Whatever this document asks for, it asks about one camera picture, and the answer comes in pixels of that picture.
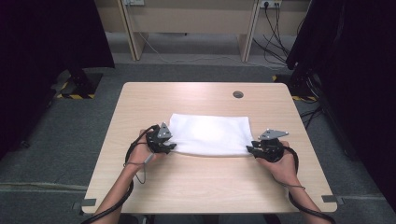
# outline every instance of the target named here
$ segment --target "hand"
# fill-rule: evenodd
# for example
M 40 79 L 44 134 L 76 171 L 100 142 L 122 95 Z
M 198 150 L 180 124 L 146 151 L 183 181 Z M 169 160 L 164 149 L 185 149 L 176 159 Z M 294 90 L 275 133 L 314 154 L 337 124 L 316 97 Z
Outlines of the hand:
M 283 146 L 288 147 L 289 143 L 281 141 Z M 287 185 L 300 185 L 294 166 L 293 155 L 287 150 L 284 151 L 282 159 L 277 162 L 269 162 L 262 158 L 256 158 L 256 161 L 267 168 L 274 178 Z
M 133 162 L 135 164 L 142 164 L 139 166 L 143 166 L 143 162 L 151 155 L 151 151 L 149 150 L 149 146 L 147 144 L 146 135 L 143 135 L 139 140 L 138 145 L 134 148 L 131 155 L 129 156 L 128 162 Z M 154 153 L 154 156 L 149 162 L 156 161 L 159 158 L 164 157 L 165 153 Z

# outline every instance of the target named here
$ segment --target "gray floor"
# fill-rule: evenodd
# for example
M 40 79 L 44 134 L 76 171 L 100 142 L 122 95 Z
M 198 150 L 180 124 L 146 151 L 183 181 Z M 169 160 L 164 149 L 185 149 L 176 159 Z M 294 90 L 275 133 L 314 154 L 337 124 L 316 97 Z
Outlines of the gray floor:
M 123 83 L 272 82 L 274 74 L 290 74 L 266 62 L 254 44 L 249 62 L 241 63 L 233 35 L 150 35 L 148 42 L 162 58 L 145 48 L 138 62 L 131 60 L 125 35 L 107 36 L 116 69 L 88 69 L 104 73 L 95 98 L 54 98 L 28 139 L 31 146 L 9 152 L 0 161 L 0 223 L 79 223 L 85 219 L 73 210 L 73 204 L 84 198 Z M 263 42 L 262 37 L 255 38 Z M 282 39 L 287 47 L 293 43 L 293 36 Z M 174 60 L 184 62 L 166 62 Z M 60 84 L 66 76 L 60 75 Z M 300 113 L 317 107 L 301 101 L 295 104 Z M 361 162 L 345 156 L 326 117 L 315 118 L 307 132 L 333 194 L 343 202 L 331 214 L 337 223 L 396 223 L 395 213 Z M 282 223 L 303 223 L 299 214 L 279 216 Z

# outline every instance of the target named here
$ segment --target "electrical cable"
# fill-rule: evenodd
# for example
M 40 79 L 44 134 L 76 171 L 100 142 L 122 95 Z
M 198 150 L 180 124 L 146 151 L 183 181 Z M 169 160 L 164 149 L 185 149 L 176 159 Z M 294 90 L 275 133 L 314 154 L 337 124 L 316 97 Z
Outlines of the electrical cable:
M 311 92 L 316 96 L 316 98 L 318 99 L 320 96 L 320 89 L 318 87 L 316 87 L 314 85 L 314 83 L 311 80 L 311 76 L 308 76 L 306 79 L 306 85 L 308 86 L 309 90 L 311 90 Z
M 283 50 L 283 53 L 285 54 L 286 57 L 289 55 L 289 50 L 283 46 L 282 41 L 280 40 L 280 33 L 279 33 L 279 19 L 280 19 L 280 7 L 278 3 L 275 3 L 275 8 L 276 8 L 276 30 L 277 30 L 277 40 L 280 45 L 280 47 Z
M 309 126 L 309 124 L 311 123 L 312 119 L 315 118 L 315 117 L 314 117 L 315 114 L 317 114 L 319 111 L 321 111 L 321 106 L 318 106 L 318 108 L 317 108 L 314 112 L 312 112 L 311 117 L 309 117 L 309 120 L 306 121 L 306 122 L 307 122 L 306 125 L 305 125 L 305 129 L 306 129 L 306 130 L 308 129 L 308 126 Z
M 271 42 L 265 35 L 262 35 L 263 37 L 264 37 L 264 39 L 267 41 L 267 42 L 270 42 L 270 44 L 272 45 L 272 46 L 274 46 L 274 47 L 276 47 L 276 48 L 278 48 L 278 49 L 282 49 L 282 47 L 280 47 L 279 45 L 277 45 L 277 44 L 274 44 L 273 42 Z
M 312 116 L 312 114 L 314 114 L 314 111 L 311 112 L 310 114 L 305 115 L 305 116 Z M 322 110 L 316 112 L 316 113 L 314 114 L 314 117 L 312 117 L 312 119 L 314 119 L 314 118 L 320 116 L 321 114 L 322 114 Z
M 298 172 L 298 167 L 299 167 L 299 160 L 298 160 L 297 153 L 296 153 L 291 147 L 284 147 L 284 148 L 285 148 L 288 152 L 290 152 L 291 155 L 293 155 L 293 158 L 294 158 L 294 166 L 295 166 L 295 170 L 296 170 L 296 174 L 297 174 L 297 172 Z M 306 207 L 300 205 L 299 203 L 297 203 L 297 202 L 294 200 L 294 198 L 293 198 L 293 196 L 291 195 L 290 192 L 289 192 L 289 200 L 290 200 L 291 204 L 293 204 L 293 205 L 294 205 L 296 208 L 298 208 L 300 211 L 305 212 L 305 213 L 307 213 L 307 214 L 309 214 L 309 215 L 311 215 L 311 216 L 314 216 L 314 217 L 320 217 L 320 218 L 326 219 L 326 220 L 330 221 L 332 224 L 335 224 L 335 220 L 334 220 L 332 217 L 330 217 L 330 216 L 328 216 L 328 215 L 326 215 L 326 214 L 324 214 L 324 213 L 311 210 L 311 209 L 306 208 Z
M 141 144 L 141 143 L 138 143 L 138 141 L 139 141 L 148 131 L 150 131 L 150 130 L 153 129 L 154 127 L 155 127 L 155 125 L 153 125 L 153 126 L 147 128 L 145 131 L 143 131 L 143 132 L 136 138 L 136 140 L 134 140 L 134 141 L 132 142 L 131 146 L 128 148 L 128 151 L 127 151 L 127 153 L 126 153 L 126 156 L 125 156 L 125 163 L 128 162 L 129 156 L 131 155 L 131 153 L 132 153 L 132 151 L 134 150 L 134 148 L 135 148 L 137 145 Z M 121 198 L 117 203 L 115 203 L 113 206 L 109 207 L 107 210 L 105 210 L 105 211 L 103 211 L 103 212 L 101 212 L 101 213 L 99 213 L 99 214 L 97 214 L 97 215 L 94 215 L 94 216 L 92 216 L 92 217 L 86 219 L 85 221 L 81 222 L 81 224 L 93 223 L 94 221 L 96 221 L 96 220 L 98 220 L 98 219 L 100 219 L 100 218 L 102 218 L 102 217 L 105 217 L 105 216 L 107 216 L 108 214 L 110 214 L 110 213 L 116 211 L 116 210 L 117 210 L 118 208 L 120 208 L 120 207 L 125 203 L 125 201 L 129 198 L 129 196 L 131 195 L 133 189 L 134 189 L 134 181 L 132 180 L 132 181 L 131 181 L 131 184 L 129 185 L 128 190 L 126 191 L 126 193 L 122 196 L 122 198 Z
M 280 65 L 286 66 L 286 61 L 285 61 L 283 58 L 281 58 L 279 55 L 275 54 L 273 51 L 269 50 L 268 48 L 263 47 L 261 44 L 259 44 L 259 43 L 257 42 L 257 40 L 256 40 L 255 38 L 253 38 L 253 41 L 254 41 L 262 50 L 264 50 L 264 59 L 265 59 L 265 61 L 267 61 L 268 63 L 275 63 L 275 64 L 280 64 Z M 278 60 L 279 60 L 280 62 L 282 62 L 282 63 L 276 63 L 276 62 L 270 62 L 270 61 L 268 61 L 268 59 L 267 59 L 266 56 L 265 56 L 265 52 L 268 52 L 269 54 L 271 54 L 273 57 L 275 57 L 276 59 L 278 59 Z
M 270 38 L 270 41 L 272 40 L 272 37 L 274 37 L 276 39 L 276 42 L 279 44 L 280 48 L 282 49 L 283 53 L 287 57 L 290 51 L 283 46 L 282 41 L 280 40 L 280 34 L 279 34 L 279 18 L 280 18 L 279 6 L 278 6 L 278 4 L 276 4 L 276 27 L 275 27 L 275 29 L 268 17 L 267 8 L 268 7 L 264 8 L 265 17 L 268 20 L 268 23 L 270 24 L 271 31 L 273 32 L 273 34 Z
M 315 112 L 315 110 L 305 111 L 304 113 L 302 113 L 302 114 L 300 115 L 300 118 L 303 118 L 303 117 L 306 117 L 306 116 L 311 115 L 312 113 Z

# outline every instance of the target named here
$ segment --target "wooden table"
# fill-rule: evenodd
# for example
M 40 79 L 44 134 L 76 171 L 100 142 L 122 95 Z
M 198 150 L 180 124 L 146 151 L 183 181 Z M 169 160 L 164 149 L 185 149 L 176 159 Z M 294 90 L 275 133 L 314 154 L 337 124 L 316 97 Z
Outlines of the wooden table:
M 241 91 L 244 97 L 233 97 Z M 324 212 L 332 195 L 288 88 L 278 83 L 126 83 L 108 127 L 83 206 L 93 213 L 122 170 L 125 153 L 141 129 L 161 124 L 173 113 L 211 116 L 247 116 L 256 138 L 267 128 L 287 131 L 282 137 L 300 158 L 299 178 Z M 177 153 L 147 167 L 147 182 L 134 182 L 134 191 L 122 207 L 133 214 L 284 213 L 297 211 L 286 190 L 254 158 L 202 158 Z

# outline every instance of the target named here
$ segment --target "white cloth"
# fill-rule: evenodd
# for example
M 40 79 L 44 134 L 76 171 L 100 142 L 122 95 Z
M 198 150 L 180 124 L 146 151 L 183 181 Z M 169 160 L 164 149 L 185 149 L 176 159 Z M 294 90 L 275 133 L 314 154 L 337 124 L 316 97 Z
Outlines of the white cloth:
M 248 117 L 173 114 L 168 128 L 173 151 L 194 156 L 248 156 L 253 140 Z

